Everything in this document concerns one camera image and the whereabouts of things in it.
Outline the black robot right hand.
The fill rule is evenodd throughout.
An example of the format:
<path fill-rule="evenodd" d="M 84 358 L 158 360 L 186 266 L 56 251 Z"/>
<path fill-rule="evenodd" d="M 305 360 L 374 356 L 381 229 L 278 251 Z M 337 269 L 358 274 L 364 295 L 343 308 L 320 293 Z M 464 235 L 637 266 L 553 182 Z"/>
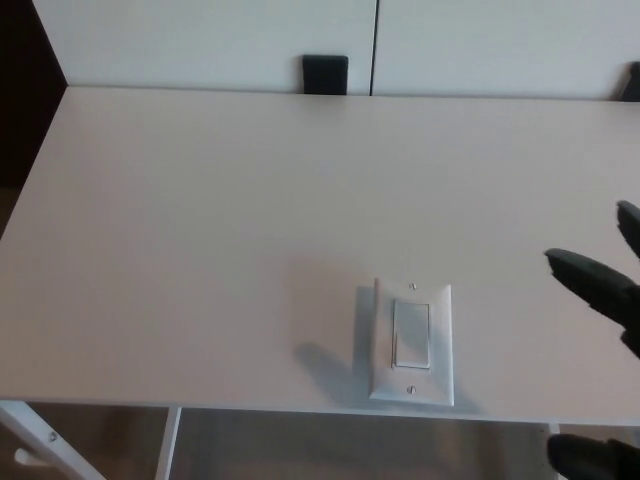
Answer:
<path fill-rule="evenodd" d="M 545 252 L 552 276 L 588 306 L 622 327 L 620 340 L 639 355 L 639 285 L 617 270 L 561 248 Z M 555 433 L 546 443 L 552 469 L 566 479 L 637 479 L 639 449 L 616 439 Z"/>

